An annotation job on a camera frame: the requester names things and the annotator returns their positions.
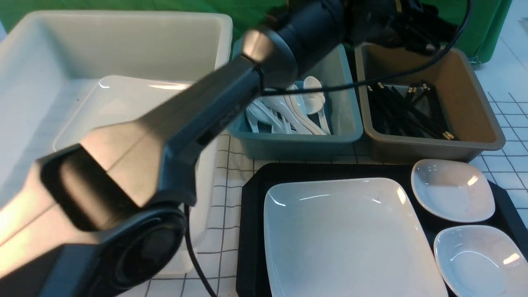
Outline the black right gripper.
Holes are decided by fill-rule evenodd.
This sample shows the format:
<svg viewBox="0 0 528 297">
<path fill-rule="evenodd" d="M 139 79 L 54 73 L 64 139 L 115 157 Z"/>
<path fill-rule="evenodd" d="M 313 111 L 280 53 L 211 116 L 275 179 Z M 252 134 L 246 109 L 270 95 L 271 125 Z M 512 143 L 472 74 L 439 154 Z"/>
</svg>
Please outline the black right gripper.
<svg viewBox="0 0 528 297">
<path fill-rule="evenodd" d="M 368 42 L 422 56 L 436 54 L 458 30 L 439 16 L 436 6 L 419 0 L 348 0 L 346 15 L 349 45 Z"/>
</svg>

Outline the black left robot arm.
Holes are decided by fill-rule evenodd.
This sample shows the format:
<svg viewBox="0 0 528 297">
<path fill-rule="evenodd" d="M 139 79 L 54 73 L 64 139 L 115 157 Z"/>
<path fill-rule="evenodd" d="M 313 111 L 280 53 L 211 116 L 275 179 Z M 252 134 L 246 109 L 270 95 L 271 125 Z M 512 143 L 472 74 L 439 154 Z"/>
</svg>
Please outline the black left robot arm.
<svg viewBox="0 0 528 297">
<path fill-rule="evenodd" d="M 291 0 L 239 56 L 136 120 L 36 160 L 1 210 L 2 297 L 113 297 L 189 235 L 201 152 L 266 89 L 287 89 L 350 30 L 350 0 Z"/>
</svg>

